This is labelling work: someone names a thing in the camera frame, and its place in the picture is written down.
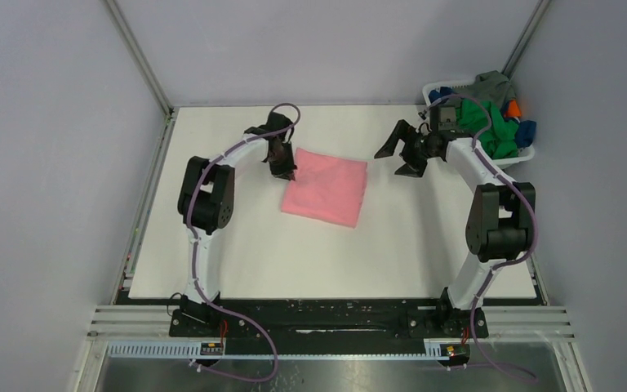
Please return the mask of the pink t-shirt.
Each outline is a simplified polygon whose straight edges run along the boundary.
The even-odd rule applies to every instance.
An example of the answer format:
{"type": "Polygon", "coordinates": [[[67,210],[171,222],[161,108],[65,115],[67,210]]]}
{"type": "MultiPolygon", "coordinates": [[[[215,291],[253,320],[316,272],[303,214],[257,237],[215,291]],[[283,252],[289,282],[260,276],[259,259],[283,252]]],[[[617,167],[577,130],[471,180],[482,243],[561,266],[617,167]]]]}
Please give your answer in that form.
{"type": "Polygon", "coordinates": [[[347,228],[358,225],[367,187],[368,162],[295,152],[295,179],[285,191],[281,211],[347,228]]]}

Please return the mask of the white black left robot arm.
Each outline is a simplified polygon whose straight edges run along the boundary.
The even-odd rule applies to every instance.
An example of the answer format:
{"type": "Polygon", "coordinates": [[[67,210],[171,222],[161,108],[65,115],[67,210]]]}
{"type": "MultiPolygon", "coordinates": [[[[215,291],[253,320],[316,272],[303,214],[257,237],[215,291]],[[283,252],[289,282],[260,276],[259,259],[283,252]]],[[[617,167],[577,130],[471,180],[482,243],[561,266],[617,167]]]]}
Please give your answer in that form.
{"type": "Polygon", "coordinates": [[[291,137],[298,122],[271,110],[264,124],[246,129],[226,151],[187,162],[177,201],[189,240],[189,277],[180,311],[200,335],[209,336],[220,327],[217,275],[224,228],[234,213],[237,179],[251,166],[266,163],[271,176],[294,180],[291,137]]]}

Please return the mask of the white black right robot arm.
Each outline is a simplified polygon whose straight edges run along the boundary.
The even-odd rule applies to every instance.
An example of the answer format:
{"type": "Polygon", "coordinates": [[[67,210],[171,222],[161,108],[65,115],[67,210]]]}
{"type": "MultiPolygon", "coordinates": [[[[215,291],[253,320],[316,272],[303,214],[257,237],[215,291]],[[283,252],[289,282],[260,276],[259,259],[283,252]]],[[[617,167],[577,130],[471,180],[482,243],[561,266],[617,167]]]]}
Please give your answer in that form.
{"type": "Polygon", "coordinates": [[[451,165],[473,194],[465,241],[469,253],[457,277],[443,289],[432,322],[446,336],[456,336],[477,319],[477,311],[492,280],[506,266],[523,262],[536,244],[536,190],[517,182],[494,164],[471,135],[449,122],[449,105],[428,109],[426,131],[397,121],[375,158],[399,154],[396,175],[421,178],[429,160],[451,165]]]}

